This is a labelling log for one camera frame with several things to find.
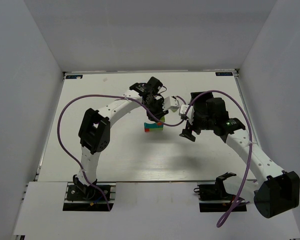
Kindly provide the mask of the left blue corner label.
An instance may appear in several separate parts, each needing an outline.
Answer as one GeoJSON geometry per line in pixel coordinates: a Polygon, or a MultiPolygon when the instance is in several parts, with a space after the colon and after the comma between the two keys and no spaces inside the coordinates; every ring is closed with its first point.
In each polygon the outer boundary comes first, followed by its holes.
{"type": "Polygon", "coordinates": [[[81,74],[66,75],[65,78],[66,78],[66,79],[82,79],[82,78],[83,78],[83,75],[81,75],[81,74]]]}

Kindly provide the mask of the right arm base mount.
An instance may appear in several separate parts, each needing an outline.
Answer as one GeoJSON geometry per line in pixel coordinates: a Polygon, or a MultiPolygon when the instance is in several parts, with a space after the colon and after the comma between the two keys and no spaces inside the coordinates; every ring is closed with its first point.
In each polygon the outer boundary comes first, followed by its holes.
{"type": "Polygon", "coordinates": [[[198,183],[193,189],[199,200],[201,213],[225,213],[235,201],[242,179],[226,172],[212,182],[198,183]]]}

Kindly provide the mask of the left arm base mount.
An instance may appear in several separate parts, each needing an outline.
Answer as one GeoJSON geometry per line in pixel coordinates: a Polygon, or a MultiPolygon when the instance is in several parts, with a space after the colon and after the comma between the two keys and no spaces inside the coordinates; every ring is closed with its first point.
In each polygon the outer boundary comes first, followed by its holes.
{"type": "Polygon", "coordinates": [[[101,192],[95,188],[85,196],[74,184],[68,184],[65,192],[64,212],[109,212],[113,208],[116,198],[116,184],[99,184],[98,187],[105,194],[108,205],[101,192]]]}

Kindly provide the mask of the blue corner label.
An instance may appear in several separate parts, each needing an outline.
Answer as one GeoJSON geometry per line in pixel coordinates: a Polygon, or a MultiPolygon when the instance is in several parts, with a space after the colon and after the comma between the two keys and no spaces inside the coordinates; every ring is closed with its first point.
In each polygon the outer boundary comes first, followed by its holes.
{"type": "Polygon", "coordinates": [[[66,75],[65,78],[66,78],[66,79],[82,79],[82,78],[83,78],[83,75],[81,75],[81,74],[66,75]]]}
{"type": "Polygon", "coordinates": [[[233,76],[233,73],[232,72],[215,72],[215,75],[218,76],[218,77],[221,77],[221,76],[233,76]]]}

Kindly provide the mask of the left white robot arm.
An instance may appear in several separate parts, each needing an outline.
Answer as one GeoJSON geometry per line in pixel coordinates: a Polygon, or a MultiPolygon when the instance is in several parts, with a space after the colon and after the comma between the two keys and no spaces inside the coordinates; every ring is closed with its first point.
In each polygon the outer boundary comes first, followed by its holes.
{"type": "Polygon", "coordinates": [[[160,94],[163,87],[163,83],[152,76],[146,83],[131,85],[122,96],[105,107],[85,111],[78,132],[83,170],[73,177],[73,183],[86,199],[95,194],[91,184],[97,182],[99,157],[110,143],[111,127],[130,111],[142,106],[146,107],[146,115],[150,121],[160,123],[168,114],[163,109],[164,98],[160,94]]]}

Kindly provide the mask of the long green block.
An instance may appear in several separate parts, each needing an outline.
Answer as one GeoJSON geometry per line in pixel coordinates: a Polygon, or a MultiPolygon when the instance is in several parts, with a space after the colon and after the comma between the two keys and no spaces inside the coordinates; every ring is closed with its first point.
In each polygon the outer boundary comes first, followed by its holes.
{"type": "Polygon", "coordinates": [[[158,132],[158,131],[162,131],[163,129],[164,129],[163,126],[159,126],[159,127],[149,128],[149,131],[150,132],[158,132]]]}

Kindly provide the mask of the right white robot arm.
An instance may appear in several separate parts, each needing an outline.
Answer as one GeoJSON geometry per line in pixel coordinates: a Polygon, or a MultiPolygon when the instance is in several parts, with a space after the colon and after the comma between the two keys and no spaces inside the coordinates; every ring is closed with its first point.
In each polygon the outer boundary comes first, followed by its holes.
{"type": "Polygon", "coordinates": [[[271,218],[299,206],[300,177],[287,172],[274,163],[258,145],[252,142],[250,125],[237,118],[230,118],[225,101],[220,97],[205,96],[202,92],[192,93],[190,104],[180,107],[179,115],[186,120],[181,136],[195,141],[203,130],[213,131],[232,148],[246,163],[258,183],[253,202],[265,218],[271,218]]]}

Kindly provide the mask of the right blue corner label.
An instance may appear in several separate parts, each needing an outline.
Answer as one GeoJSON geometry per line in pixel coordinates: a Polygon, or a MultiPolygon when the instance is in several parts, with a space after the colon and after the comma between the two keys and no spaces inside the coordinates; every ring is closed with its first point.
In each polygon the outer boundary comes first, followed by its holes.
{"type": "Polygon", "coordinates": [[[221,76],[233,76],[233,73],[232,72],[215,72],[215,75],[218,76],[218,77],[221,77],[221,76]]]}

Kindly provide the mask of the teal arch block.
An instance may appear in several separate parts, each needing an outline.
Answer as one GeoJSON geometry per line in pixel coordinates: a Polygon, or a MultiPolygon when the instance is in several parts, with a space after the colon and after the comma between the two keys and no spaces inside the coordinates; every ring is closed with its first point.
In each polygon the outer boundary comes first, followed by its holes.
{"type": "Polygon", "coordinates": [[[157,123],[147,123],[147,122],[144,123],[145,129],[155,129],[157,127],[158,127],[157,123]]]}

